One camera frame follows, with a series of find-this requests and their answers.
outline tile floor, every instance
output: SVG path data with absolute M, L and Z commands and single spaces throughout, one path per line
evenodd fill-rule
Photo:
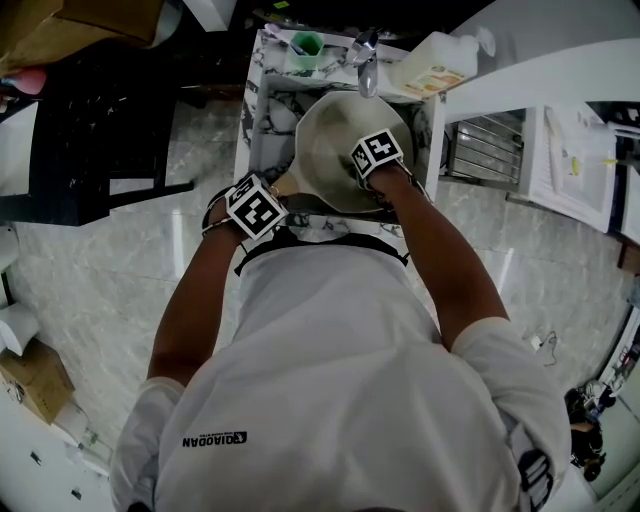
M 80 228 L 16 226 L 21 256 L 9 271 L 12 291 L 36 312 L 40 338 L 60 351 L 78 404 L 108 444 L 133 405 L 160 317 L 196 250 L 201 212 L 232 183 L 239 112 L 239 103 L 228 102 L 177 107 L 168 179 L 196 178 L 193 192 L 119 208 Z M 557 332 L 549 370 L 561 387 L 590 377 L 628 308 L 633 277 L 616 268 L 619 244 L 573 220 L 508 203 L 495 190 L 441 183 L 436 203 L 478 252 L 523 338 Z M 230 274 L 219 347 L 233 334 L 237 287 Z M 544 349 L 539 357 L 553 362 Z

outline marble countertop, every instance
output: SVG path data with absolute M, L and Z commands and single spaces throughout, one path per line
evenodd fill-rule
M 238 133 L 234 180 L 256 172 L 273 183 L 293 161 L 295 128 L 307 110 L 327 92 L 357 90 L 357 70 L 346 62 L 353 39 L 322 34 L 323 52 L 316 70 L 294 69 L 287 59 L 287 46 L 264 31 L 256 36 L 245 86 Z M 431 130 L 425 103 L 396 88 L 390 81 L 391 65 L 407 55 L 404 50 L 378 48 L 378 93 L 410 126 L 414 134 L 416 166 L 429 162 Z M 386 212 L 368 220 L 337 215 L 318 215 L 293 209 L 287 225 L 339 232 L 360 232 L 402 237 L 395 215 Z

